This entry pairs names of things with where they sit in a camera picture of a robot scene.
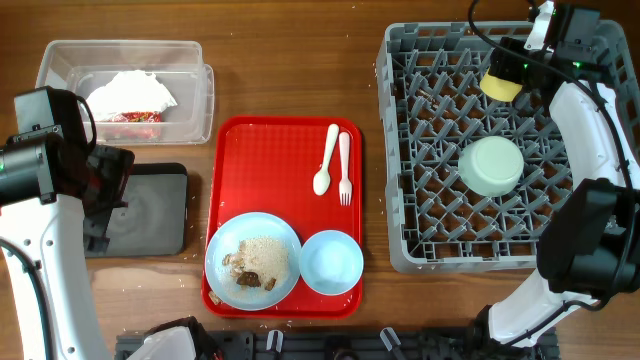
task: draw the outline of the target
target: red tray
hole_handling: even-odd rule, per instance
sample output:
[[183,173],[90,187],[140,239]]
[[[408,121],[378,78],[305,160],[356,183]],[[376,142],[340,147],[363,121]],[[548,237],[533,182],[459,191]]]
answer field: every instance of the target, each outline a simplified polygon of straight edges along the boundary
[[[327,129],[338,124],[351,135],[349,179],[351,206],[340,206],[338,182],[340,151],[333,150],[331,185],[323,196],[313,193],[313,176],[320,169]],[[213,172],[207,245],[231,218],[252,211],[273,214],[286,221],[304,242],[322,230],[340,230],[362,245],[362,139],[349,120],[321,117],[237,116],[218,133]],[[224,317],[323,318],[351,315],[362,301],[362,280],[339,296],[311,290],[302,277],[277,305],[261,311],[243,311],[209,299],[209,283],[202,273],[202,301]]]

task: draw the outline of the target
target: red food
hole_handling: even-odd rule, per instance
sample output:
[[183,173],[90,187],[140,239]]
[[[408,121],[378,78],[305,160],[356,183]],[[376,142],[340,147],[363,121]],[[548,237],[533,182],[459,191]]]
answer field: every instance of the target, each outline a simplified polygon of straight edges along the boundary
[[[109,122],[116,123],[159,123],[162,115],[154,111],[136,111],[121,113],[114,116]],[[155,126],[131,125],[131,126],[104,126],[100,135],[106,139],[127,140],[152,140],[160,136],[161,129]]]

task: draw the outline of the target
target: yellow sponge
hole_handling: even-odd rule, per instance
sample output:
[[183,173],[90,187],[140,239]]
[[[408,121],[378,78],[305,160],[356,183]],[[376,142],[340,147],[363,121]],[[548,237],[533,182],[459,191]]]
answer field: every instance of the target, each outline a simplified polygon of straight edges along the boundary
[[482,80],[480,80],[480,89],[493,99],[509,102],[513,101],[520,90],[522,90],[522,85],[499,79],[493,75],[489,75],[489,72],[487,72],[484,74]]

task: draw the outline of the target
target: cable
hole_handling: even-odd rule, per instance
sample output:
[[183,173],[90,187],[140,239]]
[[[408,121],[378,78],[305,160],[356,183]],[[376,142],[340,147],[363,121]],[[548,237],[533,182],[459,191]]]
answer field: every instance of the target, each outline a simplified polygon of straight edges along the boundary
[[40,277],[38,277],[38,269],[33,265],[27,255],[22,250],[11,244],[7,240],[0,238],[0,247],[7,249],[22,263],[23,271],[29,274],[31,279],[31,285],[36,293],[36,300],[38,302],[38,310],[40,311],[40,325],[42,326],[42,338],[44,341],[44,354],[46,360],[53,360],[53,334],[51,333],[51,326],[49,324],[49,309],[47,307],[44,285]]
[[[544,321],[542,321],[540,324],[538,324],[535,328],[526,331],[524,334],[522,334],[521,336],[518,336],[517,338],[509,341],[508,343],[505,344],[505,346],[512,346],[517,344],[518,342],[530,338],[533,334],[537,333],[538,331],[542,330],[544,327],[546,327],[547,325],[549,325],[553,320],[555,320],[558,316],[560,316],[562,313],[568,311],[572,306],[580,306],[588,311],[600,311],[602,310],[608,303],[609,300],[613,297],[613,295],[616,293],[616,289],[618,287],[618,281],[620,278],[620,275],[622,274],[622,269],[624,267],[624,265],[627,262],[627,259],[629,257],[629,251],[631,248],[631,243],[632,243],[632,239],[633,239],[633,235],[635,233],[635,222],[636,222],[636,216],[635,216],[635,201],[633,200],[634,195],[633,195],[633,183],[631,181],[631,174],[629,173],[629,161],[626,159],[625,154],[624,154],[624,150],[622,147],[622,142],[620,140],[620,134],[618,133],[618,129],[616,128],[615,123],[613,122],[613,119],[611,118],[611,115],[609,114],[609,112],[606,109],[606,101],[599,95],[598,93],[598,88],[597,86],[593,86],[594,88],[593,91],[591,91],[588,87],[586,87],[584,84],[582,84],[580,81],[578,81],[577,79],[574,79],[573,77],[569,76],[568,74],[565,74],[564,72],[556,69],[555,67],[552,67],[548,64],[545,64],[541,61],[538,61],[536,59],[533,59],[529,56],[526,55],[522,55],[519,54],[515,51],[512,51],[510,49],[507,49],[503,46],[501,46],[500,44],[496,43],[495,41],[491,40],[489,37],[487,37],[485,34],[483,34],[478,27],[475,25],[475,23],[473,22],[473,13],[475,11],[475,7],[478,4],[478,2],[480,2],[480,0],[473,0],[473,2],[471,3],[471,6],[469,7],[469,13],[468,13],[468,21],[469,21],[469,27],[471,28],[471,30],[485,43],[491,45],[492,47],[499,49],[500,51],[512,56],[512,57],[516,57],[519,58],[521,60],[526,61],[530,66],[536,66],[539,67],[541,69],[544,69],[546,71],[549,71],[557,76],[559,76],[561,79],[563,79],[564,81],[571,83],[571,84],[575,84],[582,92],[584,92],[593,102],[594,104],[596,104],[598,111],[600,113],[602,113],[602,116],[604,117],[605,121],[607,122],[607,125],[609,127],[609,130],[611,131],[611,137],[613,139],[613,143],[614,146],[616,148],[616,152],[618,155],[618,161],[620,163],[620,171],[622,172],[622,177],[624,179],[626,188],[627,188],[627,194],[626,194],[626,198],[629,199],[629,219],[627,221],[627,229],[625,231],[626,233],[626,239],[625,239],[625,243],[623,246],[623,250],[620,256],[620,260],[618,261],[616,268],[614,270],[614,275],[611,281],[611,285],[609,286],[608,291],[605,293],[605,296],[602,298],[602,300],[595,306],[584,303],[582,301],[578,301],[578,300],[573,300],[573,301],[568,301],[565,302],[563,304],[562,307],[560,307],[558,310],[556,310],[553,314],[551,314],[549,317],[547,317]],[[531,6],[535,7],[535,2],[533,0],[528,0],[529,4],[531,4]]]
[[84,106],[84,109],[87,111],[89,115],[89,121],[91,122],[91,132],[93,133],[93,137],[91,138],[91,142],[89,142],[89,154],[93,152],[93,149],[96,148],[96,141],[98,139],[98,130],[96,129],[96,121],[93,119],[93,114],[91,113],[91,109],[89,109],[89,104],[87,104],[87,100],[85,100],[82,96],[76,95],[76,99]]

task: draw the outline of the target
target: plastic spoon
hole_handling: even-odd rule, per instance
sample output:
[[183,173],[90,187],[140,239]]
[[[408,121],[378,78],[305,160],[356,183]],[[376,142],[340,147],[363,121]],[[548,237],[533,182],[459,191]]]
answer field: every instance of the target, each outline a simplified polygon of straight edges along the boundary
[[333,154],[333,148],[336,146],[336,140],[338,140],[338,133],[340,128],[336,124],[329,125],[327,131],[327,141],[324,144],[324,158],[322,159],[322,167],[320,171],[313,177],[313,192],[320,196],[327,192],[329,184],[331,183],[331,177],[329,176],[329,161],[331,161],[331,154]]

